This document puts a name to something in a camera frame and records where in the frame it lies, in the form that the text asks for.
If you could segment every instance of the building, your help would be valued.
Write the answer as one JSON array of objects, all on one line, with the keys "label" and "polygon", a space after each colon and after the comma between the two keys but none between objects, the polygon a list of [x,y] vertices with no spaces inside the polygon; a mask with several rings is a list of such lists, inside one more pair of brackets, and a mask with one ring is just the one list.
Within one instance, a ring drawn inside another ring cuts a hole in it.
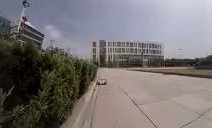
[{"label": "building", "polygon": [[37,46],[41,46],[45,35],[35,29],[27,20],[21,22],[19,33],[18,25],[11,29],[11,35],[18,38],[22,42],[31,42]]},{"label": "building", "polygon": [[10,35],[11,21],[0,16],[0,36]]},{"label": "building", "polygon": [[102,66],[161,66],[163,60],[161,43],[105,40],[92,43],[92,61]]}]

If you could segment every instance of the tall building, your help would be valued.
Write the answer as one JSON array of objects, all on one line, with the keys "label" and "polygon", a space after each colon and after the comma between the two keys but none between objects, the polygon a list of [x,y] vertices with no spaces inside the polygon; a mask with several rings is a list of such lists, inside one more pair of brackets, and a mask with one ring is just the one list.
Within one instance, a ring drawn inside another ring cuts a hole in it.
[{"label": "tall building", "polygon": [[164,60],[161,43],[100,40],[92,44],[93,62],[102,66],[161,66]]},{"label": "tall building", "polygon": [[0,36],[7,36],[10,34],[11,21],[0,16]]},{"label": "tall building", "polygon": [[12,37],[18,37],[18,39],[22,42],[31,42],[36,44],[37,46],[41,46],[44,40],[45,35],[35,29],[24,17],[23,22],[21,22],[19,33],[18,33],[18,25],[14,26],[11,29]]}]

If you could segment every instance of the hedge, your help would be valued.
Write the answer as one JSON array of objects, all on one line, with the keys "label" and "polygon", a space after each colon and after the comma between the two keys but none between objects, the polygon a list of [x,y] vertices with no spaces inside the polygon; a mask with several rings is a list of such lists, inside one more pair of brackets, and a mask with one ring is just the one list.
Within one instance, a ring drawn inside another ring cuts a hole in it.
[{"label": "hedge", "polygon": [[23,111],[1,121],[0,126],[59,127],[96,73],[96,65],[63,49],[50,46],[43,50],[30,43],[0,40],[0,89],[7,92],[14,86],[4,113],[23,106]]}]

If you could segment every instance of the car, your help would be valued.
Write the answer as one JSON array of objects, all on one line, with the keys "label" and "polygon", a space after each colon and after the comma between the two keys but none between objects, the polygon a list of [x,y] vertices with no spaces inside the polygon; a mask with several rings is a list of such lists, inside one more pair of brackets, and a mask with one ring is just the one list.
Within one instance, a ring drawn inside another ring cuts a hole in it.
[{"label": "car", "polygon": [[107,80],[106,79],[99,79],[97,81],[97,85],[106,85],[107,84]]}]

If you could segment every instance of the asphalt road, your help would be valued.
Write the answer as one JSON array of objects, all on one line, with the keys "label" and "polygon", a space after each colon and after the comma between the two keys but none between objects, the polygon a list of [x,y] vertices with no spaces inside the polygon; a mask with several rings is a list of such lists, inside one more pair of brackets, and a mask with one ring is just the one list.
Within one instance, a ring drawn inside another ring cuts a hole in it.
[{"label": "asphalt road", "polygon": [[212,128],[212,79],[100,69],[92,128]]}]

